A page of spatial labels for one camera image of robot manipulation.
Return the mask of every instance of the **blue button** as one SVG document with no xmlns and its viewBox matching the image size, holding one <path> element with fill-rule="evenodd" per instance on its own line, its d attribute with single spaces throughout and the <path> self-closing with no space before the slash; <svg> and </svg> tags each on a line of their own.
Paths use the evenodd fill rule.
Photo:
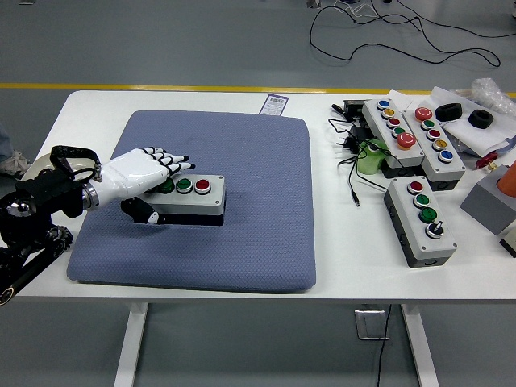
<svg viewBox="0 0 516 387">
<path fill-rule="evenodd" d="M 390 105 L 389 101 L 382 99 L 382 100 L 378 101 L 377 108 L 378 108 L 378 110 L 384 110 L 384 109 L 387 109 L 389 107 L 389 105 Z"/>
<path fill-rule="evenodd" d="M 450 151 L 441 151 L 439 153 L 439 160 L 443 163 L 451 163 L 453 159 L 453 154 Z"/>
</svg>

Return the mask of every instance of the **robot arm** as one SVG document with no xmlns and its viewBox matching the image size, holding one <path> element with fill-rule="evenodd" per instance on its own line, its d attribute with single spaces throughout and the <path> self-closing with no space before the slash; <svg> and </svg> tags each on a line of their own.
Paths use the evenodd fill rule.
<svg viewBox="0 0 516 387">
<path fill-rule="evenodd" d="M 72 159 L 89 161 L 90 166 L 73 164 Z M 16 183 L 16 191 L 0 199 L 0 236 L 7 245 L 0 248 L 0 306 L 71 245 L 71 233 L 54 225 L 52 214 L 62 210 L 76 218 L 83 210 L 138 196 L 183 169 L 193 169 L 195 165 L 188 159 L 161 148 L 144 148 L 101 165 L 89 149 L 54 147 L 51 164 L 43 163 L 36 173 L 29 170 L 24 180 Z M 39 254 L 27 263 L 36 252 Z"/>
<path fill-rule="evenodd" d="M 173 156 L 161 148 L 133 149 L 102 167 L 100 179 L 85 183 L 85 210 L 114 199 L 133 198 L 157 187 L 183 169 L 193 169 L 188 156 Z"/>
</svg>

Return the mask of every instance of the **blue cushion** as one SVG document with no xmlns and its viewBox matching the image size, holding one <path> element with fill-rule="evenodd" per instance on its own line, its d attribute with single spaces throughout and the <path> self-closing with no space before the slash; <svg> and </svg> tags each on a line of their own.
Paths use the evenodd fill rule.
<svg viewBox="0 0 516 387">
<path fill-rule="evenodd" d="M 302 120 L 137 111 L 113 157 L 149 146 L 190 156 L 192 173 L 226 178 L 224 224 L 136 224 L 112 202 L 87 214 L 70 279 L 261 293 L 314 285 L 310 138 Z"/>
</svg>

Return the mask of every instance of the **black rubber ring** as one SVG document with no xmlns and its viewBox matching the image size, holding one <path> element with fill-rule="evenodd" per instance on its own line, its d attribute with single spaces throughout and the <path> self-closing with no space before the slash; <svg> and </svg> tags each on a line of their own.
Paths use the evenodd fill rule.
<svg viewBox="0 0 516 387">
<path fill-rule="evenodd" d="M 438 121 L 453 121 L 462 117 L 462 106 L 459 103 L 448 103 L 435 109 L 435 118 Z"/>
<path fill-rule="evenodd" d="M 491 113 L 485 110 L 477 109 L 473 111 L 468 118 L 469 123 L 479 129 L 486 129 L 493 122 L 494 117 Z"/>
</svg>

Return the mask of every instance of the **gray floor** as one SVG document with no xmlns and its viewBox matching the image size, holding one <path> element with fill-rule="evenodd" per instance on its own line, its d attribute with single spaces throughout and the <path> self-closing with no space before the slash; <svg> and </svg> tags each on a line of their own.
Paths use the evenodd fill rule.
<svg viewBox="0 0 516 387">
<path fill-rule="evenodd" d="M 411 15 L 396 2 L 375 4 Z M 413 0 L 410 6 L 484 34 L 516 32 L 509 0 Z M 304 0 L 3 1 L 0 82 L 429 90 L 466 89 L 476 78 L 491 77 L 502 90 L 516 91 L 515 37 L 426 29 L 441 48 L 495 51 L 500 68 L 472 54 L 432 65 L 384 48 L 365 48 L 343 63 L 310 47 L 316 12 Z M 374 41 L 443 58 L 411 27 L 357 27 L 329 11 L 318 20 L 314 41 L 342 56 Z M 15 147 L 35 157 L 72 92 L 1 86 L 0 119 Z M 12 187 L 0 178 L 0 194 Z M 378 343 L 356 339 L 352 310 L 275 303 L 153 306 L 136 385 L 372 386 Z M 1 308 L 0 385 L 112 385 L 126 316 L 122 306 L 104 304 L 13 302 Z M 442 386 L 516 385 L 514 305 L 424 306 L 422 316 Z M 393 317 L 382 385 L 416 385 L 399 309 Z"/>
</svg>

